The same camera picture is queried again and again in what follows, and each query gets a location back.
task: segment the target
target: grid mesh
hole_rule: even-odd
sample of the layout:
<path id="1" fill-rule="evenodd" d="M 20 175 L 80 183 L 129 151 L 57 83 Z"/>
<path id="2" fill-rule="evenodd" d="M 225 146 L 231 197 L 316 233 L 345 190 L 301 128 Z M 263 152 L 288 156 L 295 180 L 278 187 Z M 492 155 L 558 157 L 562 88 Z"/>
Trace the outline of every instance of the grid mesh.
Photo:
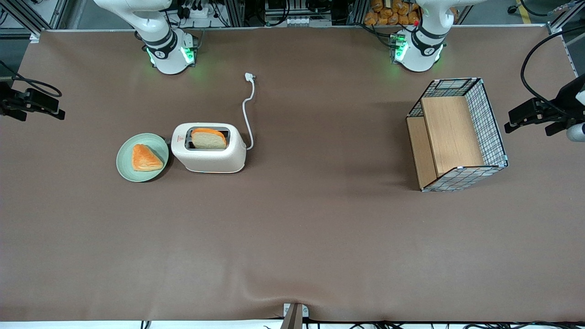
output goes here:
<path id="1" fill-rule="evenodd" d="M 422 98 L 463 96 L 477 80 L 479 78 L 433 80 L 412 110 L 410 110 L 408 116 L 422 116 Z"/>
<path id="2" fill-rule="evenodd" d="M 480 78 L 434 80 L 408 116 L 423 116 L 424 97 L 465 96 L 485 166 L 457 167 L 439 177 L 422 191 L 459 191 L 508 166 L 508 157 L 494 113 Z"/>
<path id="3" fill-rule="evenodd" d="M 489 177 L 504 167 L 457 167 L 422 189 L 428 191 L 460 191 Z"/>
<path id="4" fill-rule="evenodd" d="M 465 94 L 473 127 L 475 128 L 483 161 L 489 166 L 508 166 L 500 131 L 491 110 L 483 82 L 475 84 Z"/>

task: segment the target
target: white power cord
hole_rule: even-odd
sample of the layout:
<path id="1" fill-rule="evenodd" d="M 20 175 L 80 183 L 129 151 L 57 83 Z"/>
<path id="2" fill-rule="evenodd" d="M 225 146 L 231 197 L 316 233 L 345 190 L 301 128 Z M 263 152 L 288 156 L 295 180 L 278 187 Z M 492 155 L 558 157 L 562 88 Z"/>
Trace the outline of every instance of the white power cord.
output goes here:
<path id="1" fill-rule="evenodd" d="M 244 120 L 246 120 L 246 127 L 248 127 L 248 133 L 250 134 L 250 146 L 246 148 L 246 150 L 251 150 L 254 147 L 254 137 L 252 136 L 252 129 L 250 128 L 250 122 L 248 122 L 248 116 L 246 115 L 246 102 L 248 102 L 254 97 L 254 92 L 256 90 L 256 86 L 254 85 L 254 78 L 256 77 L 252 73 L 246 73 L 244 74 L 244 77 L 246 78 L 246 81 L 252 83 L 252 94 L 250 95 L 250 97 L 246 98 L 242 102 L 242 112 L 244 113 Z"/>

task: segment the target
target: triangular bread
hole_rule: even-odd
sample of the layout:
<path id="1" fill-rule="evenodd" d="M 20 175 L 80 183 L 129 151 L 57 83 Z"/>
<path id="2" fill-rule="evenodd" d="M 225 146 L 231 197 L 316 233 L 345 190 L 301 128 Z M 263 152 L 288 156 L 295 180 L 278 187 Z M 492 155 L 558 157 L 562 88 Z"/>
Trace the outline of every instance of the triangular bread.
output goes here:
<path id="1" fill-rule="evenodd" d="M 136 144 L 132 149 L 132 168 L 137 172 L 152 172 L 163 168 L 163 162 L 148 146 Z"/>

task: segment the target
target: bread slice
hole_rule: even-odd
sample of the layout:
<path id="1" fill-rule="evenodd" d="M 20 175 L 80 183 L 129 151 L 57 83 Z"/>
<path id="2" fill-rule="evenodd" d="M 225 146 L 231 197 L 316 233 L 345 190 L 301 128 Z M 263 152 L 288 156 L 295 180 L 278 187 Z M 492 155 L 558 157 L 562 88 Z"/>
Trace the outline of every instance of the bread slice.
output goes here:
<path id="1" fill-rule="evenodd" d="M 223 150 L 228 147 L 224 135 L 209 128 L 197 128 L 191 132 L 191 141 L 196 149 Z"/>
<path id="2" fill-rule="evenodd" d="M 163 162 L 148 146 L 136 144 L 132 148 L 132 168 L 137 172 L 152 172 L 163 168 Z"/>

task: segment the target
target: toaster slot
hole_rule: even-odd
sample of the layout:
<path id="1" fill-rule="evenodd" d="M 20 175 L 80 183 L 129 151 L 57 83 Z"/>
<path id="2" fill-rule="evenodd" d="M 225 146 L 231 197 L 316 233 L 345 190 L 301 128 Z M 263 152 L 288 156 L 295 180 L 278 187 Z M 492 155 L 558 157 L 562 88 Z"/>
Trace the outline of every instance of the toaster slot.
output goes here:
<path id="1" fill-rule="evenodd" d="M 193 132 L 193 130 L 197 129 L 197 128 L 208 128 L 208 129 L 213 129 L 213 130 L 217 130 L 220 133 L 223 134 L 223 136 L 225 137 L 225 140 L 228 142 L 228 144 L 226 145 L 226 148 L 229 146 L 229 129 L 226 127 L 191 127 L 188 131 L 187 131 L 187 136 L 185 136 L 185 148 L 191 151 L 223 151 L 223 150 L 210 150 L 210 149 L 198 149 L 195 147 L 195 145 L 193 145 L 193 141 L 191 141 L 191 133 Z"/>

